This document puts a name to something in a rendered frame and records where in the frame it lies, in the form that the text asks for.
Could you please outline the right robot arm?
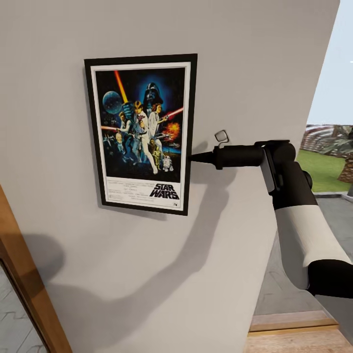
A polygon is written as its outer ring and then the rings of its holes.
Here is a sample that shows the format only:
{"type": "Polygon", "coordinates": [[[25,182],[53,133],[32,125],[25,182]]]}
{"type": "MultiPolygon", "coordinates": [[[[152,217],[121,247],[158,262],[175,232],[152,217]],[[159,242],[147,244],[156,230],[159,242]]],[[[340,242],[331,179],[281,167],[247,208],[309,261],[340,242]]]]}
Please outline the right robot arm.
{"type": "Polygon", "coordinates": [[[294,286],[309,291],[353,337],[353,264],[336,240],[313,195],[312,179],[295,161],[289,139],[232,145],[227,129],[213,151],[190,161],[223,167],[260,166],[273,196],[283,269],[294,286]]]}

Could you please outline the poster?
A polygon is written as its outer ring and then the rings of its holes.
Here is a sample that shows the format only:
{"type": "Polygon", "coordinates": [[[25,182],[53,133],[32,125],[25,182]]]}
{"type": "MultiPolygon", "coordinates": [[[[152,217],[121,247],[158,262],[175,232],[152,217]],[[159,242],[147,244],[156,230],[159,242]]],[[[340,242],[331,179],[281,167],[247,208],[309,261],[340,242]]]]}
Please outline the poster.
{"type": "Polygon", "coordinates": [[[84,60],[102,205],[188,216],[197,62],[84,60]]]}

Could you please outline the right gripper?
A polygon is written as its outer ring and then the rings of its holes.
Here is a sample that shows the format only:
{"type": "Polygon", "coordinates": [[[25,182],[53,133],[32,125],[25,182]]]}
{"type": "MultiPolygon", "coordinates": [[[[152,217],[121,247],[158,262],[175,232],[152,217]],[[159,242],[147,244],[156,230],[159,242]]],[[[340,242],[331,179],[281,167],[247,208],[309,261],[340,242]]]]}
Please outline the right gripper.
{"type": "Polygon", "coordinates": [[[200,154],[192,154],[190,161],[215,164],[216,169],[223,167],[244,167],[246,162],[246,147],[244,145],[214,146],[213,151],[200,154]]]}

